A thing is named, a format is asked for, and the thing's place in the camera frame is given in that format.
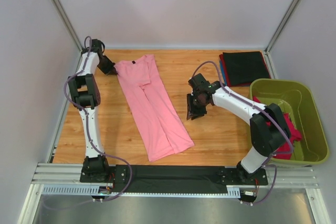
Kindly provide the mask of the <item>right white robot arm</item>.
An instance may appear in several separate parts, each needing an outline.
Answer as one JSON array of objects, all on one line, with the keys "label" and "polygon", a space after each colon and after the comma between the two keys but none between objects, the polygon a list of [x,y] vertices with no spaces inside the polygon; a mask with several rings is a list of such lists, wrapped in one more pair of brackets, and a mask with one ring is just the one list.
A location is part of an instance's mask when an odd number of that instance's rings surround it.
[{"label": "right white robot arm", "polygon": [[206,106],[223,108],[242,119],[249,126],[251,148],[238,162],[238,177],[244,181],[254,175],[285,143],[290,144],[291,133],[281,108],[252,101],[220,81],[210,83],[202,74],[191,77],[187,94],[187,119],[207,114]]}]

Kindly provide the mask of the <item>pink t-shirt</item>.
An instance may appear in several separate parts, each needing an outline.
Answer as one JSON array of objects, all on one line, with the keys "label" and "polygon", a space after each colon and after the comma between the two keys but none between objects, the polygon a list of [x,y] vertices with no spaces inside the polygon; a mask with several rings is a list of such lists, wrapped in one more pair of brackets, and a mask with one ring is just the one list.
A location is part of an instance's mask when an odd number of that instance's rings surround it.
[{"label": "pink t-shirt", "polygon": [[115,68],[148,160],[154,162],[193,147],[162,82],[154,55],[122,60]]}]

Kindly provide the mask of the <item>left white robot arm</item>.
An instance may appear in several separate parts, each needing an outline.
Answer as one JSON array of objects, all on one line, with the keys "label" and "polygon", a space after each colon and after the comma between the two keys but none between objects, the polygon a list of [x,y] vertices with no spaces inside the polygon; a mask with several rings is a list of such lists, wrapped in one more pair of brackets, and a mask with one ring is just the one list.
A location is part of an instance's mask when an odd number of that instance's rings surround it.
[{"label": "left white robot arm", "polygon": [[98,123],[101,96],[94,75],[97,69],[106,76],[118,73],[116,64],[104,51],[105,45],[101,40],[87,36],[81,51],[79,70],[69,76],[64,84],[66,99],[78,110],[83,123],[86,152],[80,175],[82,183],[104,183],[111,177],[106,153],[101,144]]}]

